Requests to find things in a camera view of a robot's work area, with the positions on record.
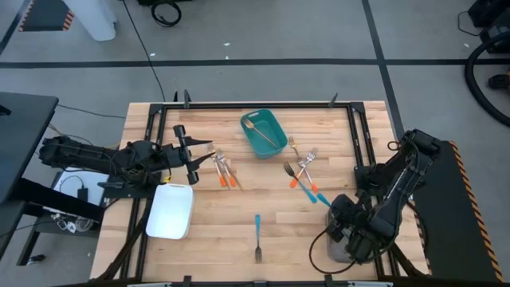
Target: wooden tabletop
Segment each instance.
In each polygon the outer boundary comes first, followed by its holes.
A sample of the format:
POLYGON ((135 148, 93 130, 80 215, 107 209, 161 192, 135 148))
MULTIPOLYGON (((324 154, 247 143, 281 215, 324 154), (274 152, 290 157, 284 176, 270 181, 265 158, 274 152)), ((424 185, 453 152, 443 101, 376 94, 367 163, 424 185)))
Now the wooden tabletop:
MULTIPOLYGON (((386 147, 394 140, 390 119, 383 101, 364 102, 368 125, 378 162, 387 161, 393 152, 386 147)), ((128 141, 141 140, 147 124, 150 104, 131 104, 127 112, 121 147, 128 141)), ((168 240, 149 238, 143 272, 144 281, 318 281, 324 275, 308 261, 312 239, 324 229, 327 207, 312 204, 298 187, 289 187, 282 163, 296 162, 294 151, 285 148, 271 159, 256 159, 239 124, 251 109, 170 110, 167 113, 163 144, 177 143, 172 127, 184 124, 186 133, 195 139, 213 140, 241 182, 244 191, 219 184, 212 160, 198 171, 200 181, 193 185, 194 209, 186 238, 168 240), (261 215, 262 264, 255 264, 255 214, 261 215)), ((316 159, 307 168, 320 191, 329 201, 339 194, 355 200, 354 149, 346 110, 273 109, 287 136, 293 136, 297 149, 305 155, 317 147, 316 159)), ((358 132, 361 124, 358 117, 358 132)), ((152 132, 155 140, 158 116, 152 132)), ((362 145, 364 162, 367 153, 362 145)), ((206 154, 206 146, 192 147, 194 156, 206 154)), ((172 182, 187 184, 186 169, 172 170, 172 182)), ((132 199, 123 199, 110 207, 104 216, 91 277, 103 273, 126 239, 132 199)), ((397 244, 414 265, 428 273, 414 216, 407 207, 397 244)), ((130 274, 134 274, 138 245, 131 253, 130 274)), ((326 238, 314 247, 312 256, 325 270, 338 270, 345 264, 332 261, 326 253, 326 238)), ((376 279, 374 264, 355 265, 335 280, 376 279)))

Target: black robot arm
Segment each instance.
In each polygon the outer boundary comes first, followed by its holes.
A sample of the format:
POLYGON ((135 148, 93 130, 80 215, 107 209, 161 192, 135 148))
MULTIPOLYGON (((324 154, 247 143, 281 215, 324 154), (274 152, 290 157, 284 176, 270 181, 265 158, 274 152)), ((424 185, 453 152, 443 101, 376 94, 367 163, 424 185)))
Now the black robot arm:
POLYGON ((156 143, 139 140, 127 143, 121 150, 96 147, 71 140, 67 136, 44 139, 39 159, 51 167, 79 167, 120 177, 126 184, 148 186, 161 184, 157 171, 186 166, 188 182, 198 182, 200 163, 213 154, 192 160, 189 146, 207 144, 210 140, 194 140, 186 136, 184 126, 174 126, 180 146, 168 144, 160 147, 156 143))
POLYGON ((355 171, 358 202, 346 195, 333 201, 326 232, 339 242, 345 230, 350 230, 346 251, 354 261, 372 261, 391 248, 402 221, 402 208, 438 157, 439 143, 419 130, 406 132, 398 153, 390 160, 355 171), (382 201, 372 207, 371 196, 382 201))

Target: gray floor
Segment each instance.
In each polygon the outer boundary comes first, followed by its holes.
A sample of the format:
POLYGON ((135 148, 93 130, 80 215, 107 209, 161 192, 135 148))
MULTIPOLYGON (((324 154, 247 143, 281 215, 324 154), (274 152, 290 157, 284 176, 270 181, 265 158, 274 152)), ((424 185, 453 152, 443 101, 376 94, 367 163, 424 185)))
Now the gray floor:
MULTIPOLYGON (((22 0, 0 4, 0 38, 22 0)), ((144 61, 145 55, 117 0, 109 0, 119 23, 116 38, 93 41, 79 20, 67 32, 16 31, 0 62, 144 61)), ((457 30, 457 13, 473 0, 370 0, 386 59, 464 59, 481 42, 457 30)), ((358 58, 375 59, 363 5, 358 0, 194 0, 179 3, 182 22, 157 26, 147 8, 127 0, 151 58, 166 60, 358 58)), ((473 29, 463 18, 463 27, 473 29)), ((494 57, 488 54, 482 57, 494 57)), ((478 66, 480 82, 506 66, 478 66)), ((506 152, 509 130, 477 105, 465 87, 461 66, 389 66, 405 128, 420 128, 455 140, 507 280, 510 276, 510 184, 506 152)), ((193 100, 386 100, 377 65, 255 65, 156 67, 170 99, 187 88, 193 100)), ((62 104, 124 115, 130 102, 161 101, 150 68, 0 69, 0 89, 58 96, 62 104)), ((488 97, 510 114, 507 92, 488 97)), ((124 122, 58 108, 52 123, 62 132, 98 145, 119 141, 124 122)), ((49 131, 47 136, 54 136, 49 131)), ((25 177, 49 185, 56 171, 33 158, 25 177)), ((20 226, 32 222, 23 218, 20 226)), ((0 261, 6 285, 47 286, 88 278, 96 242, 90 238, 42 235, 35 253, 40 265, 14 262, 26 230, 15 235, 0 261)))

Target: blue handle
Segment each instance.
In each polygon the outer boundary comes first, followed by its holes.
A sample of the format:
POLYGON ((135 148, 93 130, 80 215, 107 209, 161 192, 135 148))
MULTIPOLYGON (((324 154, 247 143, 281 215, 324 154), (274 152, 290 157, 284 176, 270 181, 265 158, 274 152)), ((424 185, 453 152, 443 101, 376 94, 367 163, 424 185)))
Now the blue handle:
POLYGON ((317 198, 318 198, 321 202, 323 202, 325 205, 327 205, 327 206, 329 206, 329 207, 331 207, 331 206, 332 206, 332 205, 329 203, 329 201, 328 201, 328 200, 324 197, 324 195, 323 195, 323 194, 318 193, 318 194, 317 194, 317 198))
POLYGON ((306 186, 305 186, 303 183, 301 183, 301 181, 300 181, 300 180, 298 180, 298 181, 297 181, 297 183, 299 183, 299 184, 301 185, 301 188, 303 188, 303 191, 304 191, 304 192, 306 192, 306 195, 308 195, 308 197, 310 198, 310 200, 312 201, 312 203, 317 203, 317 199, 316 199, 316 197, 315 197, 315 196, 313 196, 313 193, 312 193, 312 192, 310 192, 310 191, 308 190, 308 188, 306 188, 306 186))
POLYGON ((255 215, 255 225, 257 226, 257 241, 261 237, 261 215, 255 215))

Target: teal plastic bin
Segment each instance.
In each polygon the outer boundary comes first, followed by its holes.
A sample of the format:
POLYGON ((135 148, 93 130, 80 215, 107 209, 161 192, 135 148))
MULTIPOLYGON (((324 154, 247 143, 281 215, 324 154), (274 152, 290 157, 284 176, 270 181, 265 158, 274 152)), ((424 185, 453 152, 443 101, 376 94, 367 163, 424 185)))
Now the teal plastic bin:
POLYGON ((245 130, 249 145, 252 147, 258 159, 268 159, 279 154, 287 146, 288 140, 284 130, 278 124, 277 118, 268 109, 261 109, 245 114, 241 118, 241 126, 245 130), (261 133, 267 136, 277 147, 261 136, 254 128, 248 128, 243 124, 247 118, 261 133))

